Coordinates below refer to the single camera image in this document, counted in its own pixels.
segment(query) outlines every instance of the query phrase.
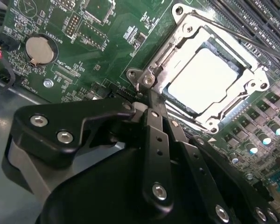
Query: black plastic bracket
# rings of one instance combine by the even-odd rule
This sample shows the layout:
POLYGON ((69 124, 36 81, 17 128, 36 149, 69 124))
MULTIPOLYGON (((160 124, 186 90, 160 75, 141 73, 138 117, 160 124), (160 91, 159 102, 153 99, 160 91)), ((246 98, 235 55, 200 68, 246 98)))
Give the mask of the black plastic bracket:
POLYGON ((280 224, 278 212, 209 143, 199 136, 190 139, 190 143, 202 153, 226 204, 234 209, 242 223, 254 224, 257 221, 260 224, 280 224))
POLYGON ((194 187, 191 187, 189 191, 196 194, 195 200, 199 198, 197 206, 205 214, 205 223, 235 223, 199 149, 187 143, 182 127, 174 120, 167 119, 166 124, 170 127, 168 128, 172 140, 170 146, 177 151, 179 162, 186 173, 185 178, 191 177, 194 180, 192 183, 194 187))
POLYGON ((53 168, 64 168, 104 122, 130 119, 134 114, 133 106, 119 98, 26 106, 16 111, 10 133, 18 147, 53 168), (35 115, 45 117, 48 124, 34 126, 30 118, 35 115), (61 131, 69 132, 73 141, 58 141, 61 131))

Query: cpu socket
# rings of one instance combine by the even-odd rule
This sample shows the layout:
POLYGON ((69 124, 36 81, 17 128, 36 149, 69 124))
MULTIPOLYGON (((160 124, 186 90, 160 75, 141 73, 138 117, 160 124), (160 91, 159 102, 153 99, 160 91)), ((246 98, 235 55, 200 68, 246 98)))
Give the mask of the cpu socket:
POLYGON ((266 68, 227 32, 192 16, 213 14, 177 3, 176 29, 145 70, 129 69, 127 78, 138 92, 147 89, 167 99, 168 113, 208 133, 255 91, 266 91, 266 68))

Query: screw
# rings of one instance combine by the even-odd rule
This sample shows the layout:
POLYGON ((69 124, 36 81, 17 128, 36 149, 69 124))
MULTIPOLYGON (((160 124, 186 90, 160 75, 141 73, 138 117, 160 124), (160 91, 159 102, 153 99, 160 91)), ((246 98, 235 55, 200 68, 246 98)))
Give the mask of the screw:
POLYGON ((30 122, 36 127, 44 127, 48 124, 48 120, 40 115, 32 116, 30 122))
POLYGON ((190 24, 186 23, 185 25, 183 25, 182 27, 182 31, 184 33, 191 33, 193 30, 193 27, 190 26, 190 24))
POLYGON ((159 115, 156 113, 156 112, 154 112, 154 111, 151 111, 151 114, 154 116, 154 117, 158 117, 159 115))
POLYGON ((146 85, 151 85, 154 81, 154 78, 151 75, 145 76, 144 77, 144 84, 146 85))
POLYGON ((155 184, 153 186, 153 194, 154 196, 156 196, 156 198, 158 198, 161 201, 164 201, 167 198, 166 190, 163 188, 163 186, 159 184, 155 184))
POLYGON ((278 218, 276 217, 276 215, 275 215, 271 210, 268 209, 267 212, 269 213, 270 217, 271 217, 274 221, 278 222, 278 218))
POLYGON ((229 215, 220 205, 216 205, 216 213, 223 222, 229 222, 229 215))
POLYGON ((71 133, 62 131, 62 132, 59 132, 57 134, 57 139, 61 143, 69 144, 69 143, 71 143, 74 140, 74 137, 72 136, 71 133))
POLYGON ((204 141, 202 139, 197 139, 197 141, 200 145, 204 145, 204 141))
POLYGON ((53 82, 51 79, 46 78, 46 79, 43 81, 43 85, 44 85, 46 88, 52 88, 53 85, 54 85, 54 82, 53 82))
POLYGON ((255 211, 256 211, 257 215, 261 218, 261 220, 265 222, 266 221, 265 214, 263 214, 263 212, 259 208, 256 208, 255 211))
POLYGON ((178 123, 175 120, 172 120, 171 123, 175 126, 178 127, 178 123))

